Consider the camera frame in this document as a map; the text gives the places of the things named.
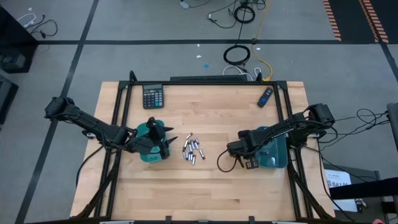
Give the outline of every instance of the wooden tabletop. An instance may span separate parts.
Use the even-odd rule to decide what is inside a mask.
[[[288,86],[293,113],[303,111],[308,105],[303,83],[288,82]],[[117,87],[117,82],[104,82],[99,94],[95,116],[107,123],[112,119]],[[217,157],[226,149],[226,144],[238,140],[238,131],[278,122],[274,96],[265,107],[256,105],[265,88],[166,85],[164,108],[144,110],[142,87],[134,86],[127,126],[136,128],[154,116],[174,128],[168,132],[170,138],[178,138],[171,144],[170,157],[155,164],[142,162],[139,154],[123,151],[112,219],[164,220],[165,216],[171,215],[173,220],[239,221],[248,220],[248,216],[255,216],[258,221],[294,220],[286,169],[246,170],[237,164],[232,172],[223,173],[216,165]],[[280,93],[286,118],[283,93]],[[197,153],[195,166],[182,157],[182,146],[190,132],[199,139],[206,156],[206,160],[202,160]],[[308,140],[308,145],[316,147],[312,139]],[[98,147],[96,140],[89,140],[86,157]],[[302,158],[309,190],[320,205],[334,216],[332,203],[322,186],[318,154],[303,149]],[[82,169],[71,215],[82,211],[97,191],[103,161],[102,150]],[[228,169],[233,162],[234,159],[225,154],[220,159],[220,166]],[[305,216],[299,188],[297,192],[302,216]],[[104,199],[108,201],[108,192]]]

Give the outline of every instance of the white paper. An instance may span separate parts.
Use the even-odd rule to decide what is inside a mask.
[[[325,175],[329,188],[351,185],[351,179],[346,172],[325,169]],[[358,212],[354,199],[335,200],[335,202],[344,211]],[[335,204],[333,204],[333,209],[339,210]]]

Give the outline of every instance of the yellow cable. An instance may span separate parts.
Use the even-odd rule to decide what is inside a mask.
[[[257,38],[258,38],[259,35],[260,35],[262,23],[264,22],[264,20],[265,20],[266,17],[267,17],[268,10],[269,10],[269,7],[270,7],[270,5],[271,5],[272,0],[267,0],[267,2],[268,2],[268,3],[267,3],[266,8],[265,8],[265,10],[264,10],[264,15],[262,16],[262,19],[261,19],[261,22],[260,22],[260,26],[259,26],[259,30],[257,31],[257,35],[256,35],[256,37],[254,38],[254,40],[257,40]],[[271,65],[268,64],[268,63],[267,63],[265,60],[263,60],[262,58],[260,58],[260,56],[257,54],[257,52],[255,52],[255,51],[253,50],[253,45],[251,46],[251,51],[256,55],[256,57],[257,57],[262,63],[264,63],[265,65],[267,65],[267,67],[269,68],[269,76],[268,76],[267,78],[263,78],[262,80],[265,81],[265,82],[270,81],[272,75],[274,74],[274,70],[272,69]]]

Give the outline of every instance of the calculator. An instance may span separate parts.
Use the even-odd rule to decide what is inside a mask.
[[[162,108],[164,105],[163,85],[162,84],[143,85],[142,97],[143,97],[144,109]]]

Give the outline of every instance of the remote control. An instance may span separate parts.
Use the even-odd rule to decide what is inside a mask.
[[[142,97],[143,97],[144,109],[162,108],[164,105],[163,85],[161,84],[143,85]]]
[[[268,99],[271,97],[273,90],[271,88],[267,88],[265,90],[265,92],[262,94],[262,96],[260,97],[259,101],[257,102],[257,105],[259,105],[259,107],[264,107],[268,101]]]

